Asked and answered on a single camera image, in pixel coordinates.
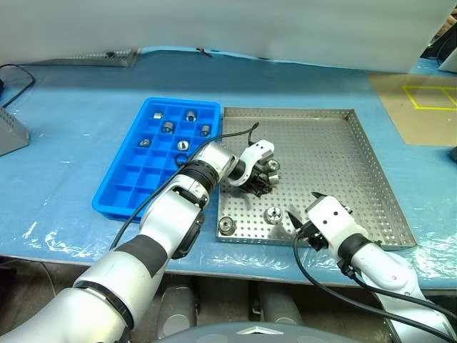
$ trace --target floor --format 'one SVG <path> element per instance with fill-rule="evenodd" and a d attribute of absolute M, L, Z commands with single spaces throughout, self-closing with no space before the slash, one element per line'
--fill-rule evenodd
<path fill-rule="evenodd" d="M 15 269 L 16 275 L 10 284 L 7 274 L 0 277 L 0 335 L 33 316 L 54 296 L 43 264 L 25 261 L 10 261 L 4 264 L 5 261 L 7 260 L 0 259 L 0 268 L 4 271 Z M 54 280 L 57 293 L 65 287 L 70 287 L 75 278 L 86 269 L 81 266 L 49 263 L 46 263 L 45 267 Z M 133 333 L 132 343 L 147 343 L 155 339 L 156 318 L 161 304 L 160 293 L 164 285 L 172 282 L 172 279 L 172 276 L 164 278 L 144 321 Z M 250 295 L 253 286 L 256 286 L 255 282 L 210 277 L 194 277 L 192 281 L 199 303 L 198 325 L 248 321 L 255 316 Z M 362 343 L 390 342 L 388 330 L 382 319 L 347 307 L 312 286 L 284 287 L 292 294 L 306 326 L 340 334 Z M 376 300 L 360 289 L 339 291 L 377 306 Z"/>

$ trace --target gray metal box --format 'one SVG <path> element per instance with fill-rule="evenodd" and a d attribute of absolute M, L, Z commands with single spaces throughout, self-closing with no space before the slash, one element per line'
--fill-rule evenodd
<path fill-rule="evenodd" d="M 0 156 L 29 145 L 29 132 L 0 106 Z"/>

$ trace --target table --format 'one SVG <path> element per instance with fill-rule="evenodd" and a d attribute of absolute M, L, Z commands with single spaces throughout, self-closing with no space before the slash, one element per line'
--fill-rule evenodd
<path fill-rule="evenodd" d="M 185 51 L 143 54 L 135 67 L 28 66 L 36 86 L 8 110 L 30 131 L 26 148 L 0 156 L 0 254 L 92 264 L 121 226 L 91 200 L 144 99 L 167 96 L 222 106 L 355 109 L 419 247 L 399 252 L 421 287 L 457 286 L 457 165 L 448 147 L 403 143 L 366 72 Z M 420 60 L 418 74 L 442 74 Z M 8 77 L 24 83 L 19 71 Z M 1 100 L 9 97 L 6 92 Z M 220 243 L 217 194 L 189 255 L 168 272 L 305 282 L 291 247 Z M 123 241 L 138 230 L 131 225 Z M 327 253 L 303 248 L 326 284 L 352 285 Z"/>

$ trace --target cardboard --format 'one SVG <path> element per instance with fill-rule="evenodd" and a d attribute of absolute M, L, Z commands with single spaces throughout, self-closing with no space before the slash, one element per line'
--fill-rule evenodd
<path fill-rule="evenodd" d="M 457 77 L 368 77 L 406 144 L 457 146 Z"/>

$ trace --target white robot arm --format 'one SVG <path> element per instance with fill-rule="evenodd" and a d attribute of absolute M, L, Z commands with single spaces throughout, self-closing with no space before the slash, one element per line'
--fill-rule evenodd
<path fill-rule="evenodd" d="M 0 342 L 125 342 L 151 303 L 168 261 L 186 256 L 195 242 L 204 222 L 202 209 L 218 182 L 227 178 L 258 197 L 270 192 L 273 151 L 273 144 L 262 140 L 238 158 L 220 144 L 207 144 L 146 208 L 136 237 L 108 252 L 72 288 Z"/>
<path fill-rule="evenodd" d="M 336 198 L 319 193 L 313 195 L 318 199 L 306 210 L 308 222 L 302 224 L 289 213 L 299 238 L 307 239 L 315 250 L 328 248 L 341 271 L 351 278 L 355 278 L 357 272 L 371 287 L 426 301 L 419 288 L 417 274 L 408 261 L 395 253 L 385 252 L 377 243 L 370 241 L 367 231 L 351 216 L 351 209 L 340 204 Z M 452 342 L 456 339 L 452 326 L 442 313 L 403 299 L 376 295 L 386 311 L 443 332 Z M 415 327 L 396 321 L 388 323 L 397 342 L 444 342 Z"/>

